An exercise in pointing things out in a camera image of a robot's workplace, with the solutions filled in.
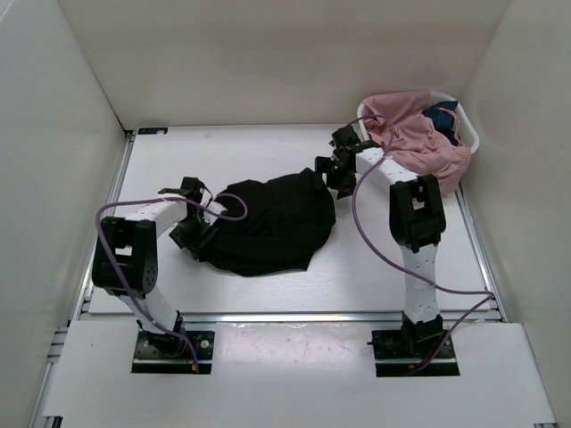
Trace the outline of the black trousers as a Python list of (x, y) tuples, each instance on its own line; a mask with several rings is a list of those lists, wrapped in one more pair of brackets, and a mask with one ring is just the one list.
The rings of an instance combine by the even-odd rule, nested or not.
[(307, 269), (336, 222), (333, 197), (311, 169), (231, 184), (216, 202), (231, 217), (247, 216), (217, 222), (198, 259), (244, 277)]

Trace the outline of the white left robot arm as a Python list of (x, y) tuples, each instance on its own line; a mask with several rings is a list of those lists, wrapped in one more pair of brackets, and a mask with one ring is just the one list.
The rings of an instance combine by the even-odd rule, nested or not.
[(163, 188), (160, 198), (124, 217), (96, 216), (98, 233), (92, 267), (93, 284), (123, 301), (139, 328), (168, 357), (184, 352), (187, 336), (181, 316), (157, 286), (157, 241), (165, 233), (196, 257), (215, 232), (226, 209), (205, 184), (184, 177), (180, 187)]

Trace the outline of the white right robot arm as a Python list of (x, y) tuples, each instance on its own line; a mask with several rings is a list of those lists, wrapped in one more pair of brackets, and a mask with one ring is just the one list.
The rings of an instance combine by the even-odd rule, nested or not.
[(316, 173), (326, 177), (327, 187), (337, 191), (338, 198), (351, 199), (353, 221), (370, 248), (374, 246), (358, 218), (358, 191), (367, 178), (387, 191), (389, 231), (400, 247), (402, 264), (384, 254), (379, 257), (405, 277), (401, 347), (411, 356), (424, 356), (444, 337), (434, 264), (446, 219), (437, 179), (419, 177), (388, 160), (386, 150), (361, 140), (351, 125), (337, 129), (330, 145), (332, 155), (315, 160)]

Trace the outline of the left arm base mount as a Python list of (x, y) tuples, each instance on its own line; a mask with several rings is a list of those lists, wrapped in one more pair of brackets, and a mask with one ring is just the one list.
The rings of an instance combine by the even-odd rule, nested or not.
[(160, 375), (209, 375), (215, 344), (215, 332), (187, 330), (186, 337), (194, 348), (196, 357), (180, 339), (143, 330), (137, 332), (131, 372), (133, 374)]

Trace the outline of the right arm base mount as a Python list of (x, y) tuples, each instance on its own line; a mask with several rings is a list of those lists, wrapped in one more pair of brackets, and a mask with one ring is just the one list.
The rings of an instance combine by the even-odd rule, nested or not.
[(413, 354), (399, 330), (374, 330), (368, 345), (373, 348), (377, 378), (460, 376), (456, 353), (448, 338), (437, 354), (439, 342)]

